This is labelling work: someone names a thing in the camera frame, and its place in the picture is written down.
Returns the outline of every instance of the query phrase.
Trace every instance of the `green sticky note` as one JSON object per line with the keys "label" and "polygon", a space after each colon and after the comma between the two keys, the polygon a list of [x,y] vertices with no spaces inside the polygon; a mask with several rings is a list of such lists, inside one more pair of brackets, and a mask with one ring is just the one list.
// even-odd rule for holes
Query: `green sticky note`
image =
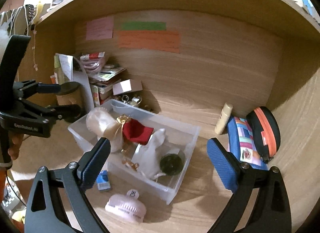
{"label": "green sticky note", "polygon": [[158,21],[128,21],[122,24],[121,30],[166,30],[166,23]]}
{"label": "green sticky note", "polygon": [[54,56],[54,68],[56,69],[56,68],[59,68],[59,67],[61,67],[60,60],[59,60],[59,55],[55,55]]}

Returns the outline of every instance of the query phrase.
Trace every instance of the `dark round lid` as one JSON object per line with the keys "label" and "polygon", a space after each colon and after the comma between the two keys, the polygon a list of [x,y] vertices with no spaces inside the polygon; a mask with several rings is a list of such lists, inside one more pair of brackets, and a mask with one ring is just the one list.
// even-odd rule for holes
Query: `dark round lid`
{"label": "dark round lid", "polygon": [[57,95],[68,95],[76,91],[80,86],[80,84],[78,82],[73,81],[73,82],[63,83],[60,86],[61,86],[61,90],[59,93],[57,93]]}
{"label": "dark round lid", "polygon": [[165,155],[160,160],[160,169],[169,176],[179,174],[183,170],[183,163],[180,156],[174,153]]}

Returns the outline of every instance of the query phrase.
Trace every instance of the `clear plastic box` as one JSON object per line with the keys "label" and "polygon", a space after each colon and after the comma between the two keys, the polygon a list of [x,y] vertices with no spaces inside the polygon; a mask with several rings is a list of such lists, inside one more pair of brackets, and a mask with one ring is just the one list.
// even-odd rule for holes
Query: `clear plastic box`
{"label": "clear plastic box", "polygon": [[[166,201],[168,205],[176,196],[186,173],[193,149],[196,146],[200,127],[182,123],[159,114],[154,114],[114,99],[107,101],[102,105],[102,107],[108,109],[110,114],[115,118],[125,114],[138,120],[144,126],[153,127],[155,130],[165,128],[167,138],[164,145],[167,145],[168,147],[178,147],[184,152],[186,158],[182,172],[179,175],[172,177],[162,176],[159,178],[158,182],[149,180],[140,173],[123,165],[123,156],[121,153],[112,153],[107,160],[109,173],[114,174],[132,184],[140,193],[147,191],[158,196],[162,200]],[[87,116],[85,115],[71,124],[68,128],[73,134],[77,144],[84,152],[90,151],[98,141],[97,136],[87,129],[85,123],[86,117]]]}

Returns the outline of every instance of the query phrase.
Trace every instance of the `screw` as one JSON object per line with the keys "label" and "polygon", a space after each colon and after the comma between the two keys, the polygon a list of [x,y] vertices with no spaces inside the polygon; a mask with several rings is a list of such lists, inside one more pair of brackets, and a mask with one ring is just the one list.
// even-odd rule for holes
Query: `screw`
{"label": "screw", "polygon": [[271,170],[272,170],[273,172],[275,172],[275,173],[278,173],[278,172],[280,171],[279,168],[276,167],[276,166],[272,166],[272,167],[271,167]]}
{"label": "screw", "polygon": [[39,172],[44,172],[44,171],[45,171],[45,169],[46,169],[46,167],[45,167],[45,166],[41,166],[41,167],[39,168]]}
{"label": "screw", "polygon": [[249,169],[250,167],[250,164],[248,164],[247,162],[243,161],[241,164],[241,167],[244,168],[244,169]]}
{"label": "screw", "polygon": [[76,163],[75,161],[73,161],[73,162],[71,162],[71,163],[68,164],[68,167],[69,167],[70,169],[73,169],[73,168],[77,167],[77,163]]}

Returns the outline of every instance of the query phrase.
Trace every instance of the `small blue box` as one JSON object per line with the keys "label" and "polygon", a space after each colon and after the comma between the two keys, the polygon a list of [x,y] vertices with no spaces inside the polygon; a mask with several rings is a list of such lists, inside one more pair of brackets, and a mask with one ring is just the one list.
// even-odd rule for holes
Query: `small blue box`
{"label": "small blue box", "polygon": [[111,189],[108,172],[106,170],[103,170],[99,173],[96,183],[99,191],[107,191]]}

